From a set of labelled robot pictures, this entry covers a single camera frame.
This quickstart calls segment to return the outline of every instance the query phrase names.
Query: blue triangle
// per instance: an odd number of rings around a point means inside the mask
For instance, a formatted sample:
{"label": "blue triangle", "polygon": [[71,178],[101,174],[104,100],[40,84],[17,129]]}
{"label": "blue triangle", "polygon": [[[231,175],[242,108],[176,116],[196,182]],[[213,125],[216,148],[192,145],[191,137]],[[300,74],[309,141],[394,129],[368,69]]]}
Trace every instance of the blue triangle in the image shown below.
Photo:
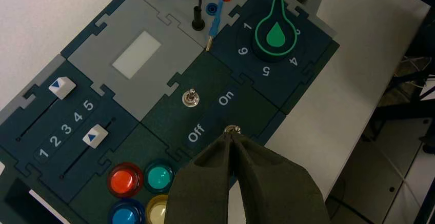
{"label": "blue triangle", "polygon": [[89,140],[90,140],[90,141],[93,141],[93,139],[95,138],[95,135],[88,134],[88,137],[89,137]]}
{"label": "blue triangle", "polygon": [[51,86],[52,87],[59,87],[59,82],[57,82],[57,80],[56,80],[53,84],[51,84]]}

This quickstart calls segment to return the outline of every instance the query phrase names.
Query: red button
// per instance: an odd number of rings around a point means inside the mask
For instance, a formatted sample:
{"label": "red button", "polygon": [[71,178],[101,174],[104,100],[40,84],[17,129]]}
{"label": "red button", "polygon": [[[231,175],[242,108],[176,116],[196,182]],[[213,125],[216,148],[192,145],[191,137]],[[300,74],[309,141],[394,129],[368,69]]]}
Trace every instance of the red button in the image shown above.
{"label": "red button", "polygon": [[107,176],[107,188],[117,197],[132,197],[141,189],[143,178],[136,165],[124,162],[115,166]]}
{"label": "red button", "polygon": [[112,190],[117,193],[126,193],[131,191],[134,187],[134,178],[130,172],[125,170],[119,170],[112,175],[110,179],[110,185],[112,186]]}

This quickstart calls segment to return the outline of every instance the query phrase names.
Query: green knob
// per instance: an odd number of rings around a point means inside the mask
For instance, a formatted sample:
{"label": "green knob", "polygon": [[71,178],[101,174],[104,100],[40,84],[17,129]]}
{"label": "green knob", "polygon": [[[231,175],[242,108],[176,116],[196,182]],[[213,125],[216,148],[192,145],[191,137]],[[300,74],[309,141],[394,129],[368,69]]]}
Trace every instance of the green knob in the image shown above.
{"label": "green knob", "polygon": [[[266,52],[269,55],[272,56],[283,56],[286,55],[287,53],[289,53],[291,50],[293,50],[293,48],[296,45],[296,42],[298,40],[298,35],[296,33],[296,27],[293,25],[293,23],[287,18],[286,14],[285,14],[285,8],[284,8],[284,0],[280,0],[281,2],[281,6],[276,6],[275,7],[275,3],[276,0],[273,0],[272,2],[272,7],[270,9],[269,14],[263,18],[257,25],[256,29],[255,29],[255,41],[257,43],[257,45],[260,47],[260,49],[264,52]],[[292,29],[292,33],[294,35],[294,39],[293,39],[293,43],[290,45],[290,47],[282,52],[271,52],[270,50],[266,49],[266,47],[264,47],[261,43],[261,41],[259,40],[259,28],[268,23],[270,24],[271,22],[269,22],[268,20],[276,20],[277,15],[279,14],[280,18],[279,20],[275,21],[273,24],[273,27],[269,30],[269,32],[266,35],[266,42],[270,47],[275,47],[275,48],[279,48],[281,46],[283,46],[286,43],[286,32],[283,31],[283,27],[280,26],[280,24],[288,24],[290,26],[290,28]]]}

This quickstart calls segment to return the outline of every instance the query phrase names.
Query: round push button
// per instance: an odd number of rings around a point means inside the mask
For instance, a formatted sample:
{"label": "round push button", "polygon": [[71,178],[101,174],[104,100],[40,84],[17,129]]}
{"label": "round push button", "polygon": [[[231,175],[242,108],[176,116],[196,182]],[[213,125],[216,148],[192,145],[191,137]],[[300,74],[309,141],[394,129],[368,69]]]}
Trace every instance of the round push button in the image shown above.
{"label": "round push button", "polygon": [[109,211],[108,224],[142,224],[145,209],[134,199],[123,199],[115,203]]}
{"label": "round push button", "polygon": [[162,166],[152,168],[148,173],[148,183],[154,189],[163,189],[171,183],[169,170]]}
{"label": "round push button", "polygon": [[116,197],[132,197],[141,189],[143,178],[136,165],[124,162],[115,166],[107,176],[107,188]]}
{"label": "round push button", "polygon": [[146,209],[147,224],[164,224],[168,195],[158,195],[152,198]]}
{"label": "round push button", "polygon": [[145,186],[152,193],[168,191],[172,185],[174,172],[169,163],[156,160],[145,170]]}
{"label": "round push button", "polygon": [[129,209],[119,209],[112,217],[113,224],[135,224],[136,222],[136,215]]}

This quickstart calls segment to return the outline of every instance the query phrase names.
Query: off label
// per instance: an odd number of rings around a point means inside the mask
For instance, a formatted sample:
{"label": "off label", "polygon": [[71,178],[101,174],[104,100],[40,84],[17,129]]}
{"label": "off label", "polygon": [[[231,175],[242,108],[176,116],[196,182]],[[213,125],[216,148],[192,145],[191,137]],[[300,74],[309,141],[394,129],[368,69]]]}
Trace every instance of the off label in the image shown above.
{"label": "off label", "polygon": [[205,132],[204,129],[201,127],[200,124],[198,124],[193,129],[193,132],[189,133],[189,136],[187,136],[187,138],[189,139],[190,142],[195,143],[196,141],[198,141],[200,136],[203,135],[204,132]]}

